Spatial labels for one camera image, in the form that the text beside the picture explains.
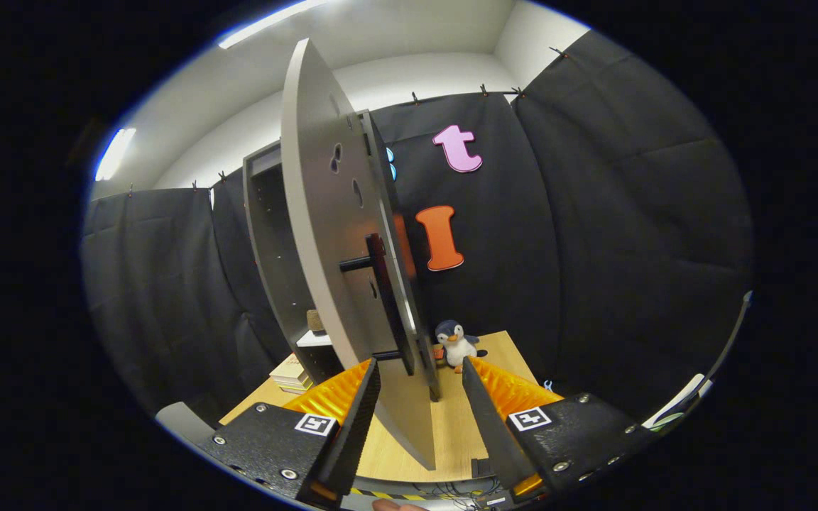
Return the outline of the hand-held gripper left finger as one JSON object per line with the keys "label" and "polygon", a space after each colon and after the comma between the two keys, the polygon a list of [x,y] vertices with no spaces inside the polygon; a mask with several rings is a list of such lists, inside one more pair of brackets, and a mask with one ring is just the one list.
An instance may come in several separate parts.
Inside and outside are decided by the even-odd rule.
{"label": "hand-held gripper left finger", "polygon": [[198,447],[276,497],[337,507],[353,488],[381,389],[371,357],[284,405],[251,405]]}

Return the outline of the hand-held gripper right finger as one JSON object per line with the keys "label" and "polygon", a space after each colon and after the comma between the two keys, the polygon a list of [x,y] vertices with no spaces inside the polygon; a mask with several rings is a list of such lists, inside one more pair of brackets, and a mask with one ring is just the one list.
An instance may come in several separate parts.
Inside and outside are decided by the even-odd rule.
{"label": "hand-held gripper right finger", "polygon": [[465,357],[462,380],[491,469],[514,501],[564,497],[655,441],[597,395],[562,397],[481,357]]}

